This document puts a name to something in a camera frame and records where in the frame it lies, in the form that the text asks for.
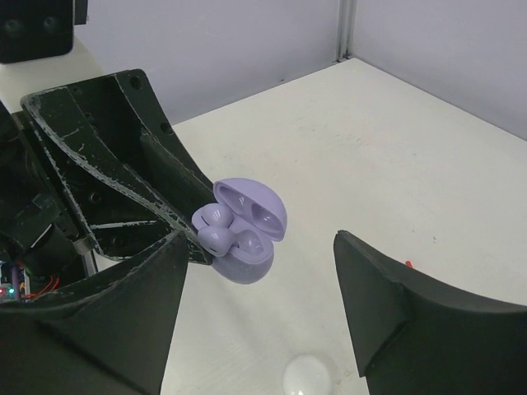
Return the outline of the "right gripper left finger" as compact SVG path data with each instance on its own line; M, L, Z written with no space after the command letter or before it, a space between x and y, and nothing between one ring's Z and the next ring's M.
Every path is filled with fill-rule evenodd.
M182 234L1 306L4 394L158 394L188 268Z

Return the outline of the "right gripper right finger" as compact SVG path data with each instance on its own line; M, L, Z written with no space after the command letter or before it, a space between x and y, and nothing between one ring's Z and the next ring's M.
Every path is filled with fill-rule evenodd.
M438 281L345 230L333 251L357 370L370 393L525 393L523 305Z

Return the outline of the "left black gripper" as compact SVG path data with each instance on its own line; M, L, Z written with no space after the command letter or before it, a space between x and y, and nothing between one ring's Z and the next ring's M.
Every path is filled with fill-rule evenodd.
M95 254L123 261L173 233L208 265L191 218L212 200L141 69L31 92L1 112L1 259L30 288L72 284Z

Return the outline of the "purple earbud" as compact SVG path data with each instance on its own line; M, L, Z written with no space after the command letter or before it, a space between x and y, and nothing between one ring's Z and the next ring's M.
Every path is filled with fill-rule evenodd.
M233 220L232 210L221 203L209 203L199 208L192 216L192 224L197 230L205 226L228 228Z
M205 226L198 231L198 241L211 255L225 257L232 248L238 246L235 233L227 227Z

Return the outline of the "white charging case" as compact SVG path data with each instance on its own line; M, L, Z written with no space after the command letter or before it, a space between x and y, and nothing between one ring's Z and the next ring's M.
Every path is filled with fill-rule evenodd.
M318 356L298 355L285 366L282 391L285 395L329 395L332 393L330 369Z

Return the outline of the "purple charging case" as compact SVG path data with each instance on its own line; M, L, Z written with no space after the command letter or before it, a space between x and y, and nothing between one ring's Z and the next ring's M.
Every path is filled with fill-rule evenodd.
M252 284L269 272L274 244L284 239L287 211L282 199L267 185L245 178L220 179L213 184L214 203L228 206L234 220L228 227L238 246L221 258L212 256L212 268L226 279Z

